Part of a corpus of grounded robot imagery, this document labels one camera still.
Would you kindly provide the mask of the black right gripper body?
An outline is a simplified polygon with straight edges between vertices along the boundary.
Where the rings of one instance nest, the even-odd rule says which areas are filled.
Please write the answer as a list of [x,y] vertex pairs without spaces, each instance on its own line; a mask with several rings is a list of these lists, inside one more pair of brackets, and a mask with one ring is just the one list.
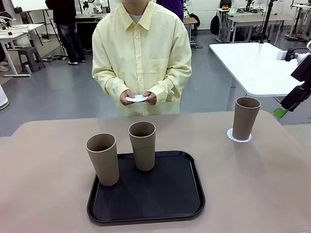
[[311,88],[311,54],[308,54],[298,64],[297,68],[291,73],[297,81],[302,82],[303,86]]

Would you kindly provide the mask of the person's left hand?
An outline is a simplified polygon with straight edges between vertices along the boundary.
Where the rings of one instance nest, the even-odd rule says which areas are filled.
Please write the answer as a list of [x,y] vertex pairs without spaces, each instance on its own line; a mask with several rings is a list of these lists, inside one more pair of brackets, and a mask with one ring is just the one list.
[[143,96],[147,98],[146,102],[148,102],[150,105],[156,105],[157,96],[154,93],[147,91]]

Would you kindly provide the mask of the person's right hand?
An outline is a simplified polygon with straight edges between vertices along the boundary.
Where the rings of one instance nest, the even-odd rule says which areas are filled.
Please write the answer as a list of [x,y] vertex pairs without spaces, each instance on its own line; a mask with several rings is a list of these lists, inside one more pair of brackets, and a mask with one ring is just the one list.
[[134,94],[129,89],[125,90],[120,94],[120,102],[124,106],[133,104],[133,102],[127,100],[127,97],[132,99],[135,98]]

